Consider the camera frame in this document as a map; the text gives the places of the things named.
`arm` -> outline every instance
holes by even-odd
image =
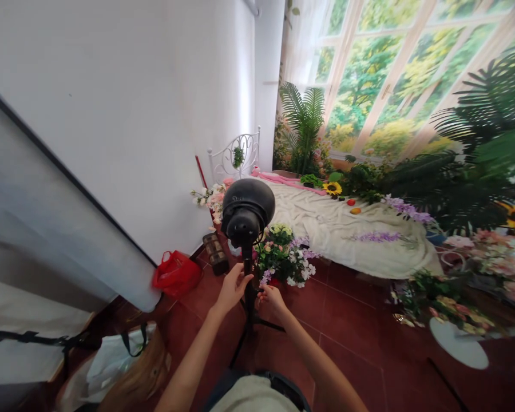
[[[246,284],[253,278],[253,275],[244,277],[242,269],[243,265],[237,263],[223,280],[217,302],[208,311],[199,333],[162,394],[155,412],[188,411],[191,407],[217,331],[227,312],[242,298]]]
[[[269,285],[262,286],[262,289],[263,292],[258,294],[259,299],[272,304],[286,334],[298,349],[316,384],[326,393],[330,405],[338,410],[367,412],[368,409],[345,375],[286,307],[280,291]]]

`beige shirt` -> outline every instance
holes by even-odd
[[[267,378],[250,375],[240,378],[211,412],[299,412],[291,400],[271,389]]]

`red pole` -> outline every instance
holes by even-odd
[[[195,159],[196,159],[196,164],[198,165],[199,167],[199,173],[200,173],[200,178],[202,179],[202,183],[204,183],[204,187],[206,189],[208,189],[208,185],[206,184],[206,179],[204,178],[204,174],[202,173],[202,167],[200,167],[200,160],[199,160],[199,157],[197,155],[195,155]]]

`palm plant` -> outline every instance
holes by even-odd
[[[399,164],[381,182],[383,193],[405,197],[449,234],[492,230],[515,204],[515,49],[469,73],[458,106],[437,113],[435,129],[463,145]]]
[[[308,88],[303,98],[297,87],[285,82],[280,87],[284,116],[291,128],[282,139],[291,154],[290,167],[298,177],[316,172],[314,150],[317,136],[324,124],[324,94],[322,89]]]

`red plastic bag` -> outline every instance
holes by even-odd
[[[168,260],[164,260],[166,253],[170,254]],[[162,263],[154,271],[152,284],[168,296],[179,299],[198,284],[200,273],[200,266],[183,253],[166,251]]]

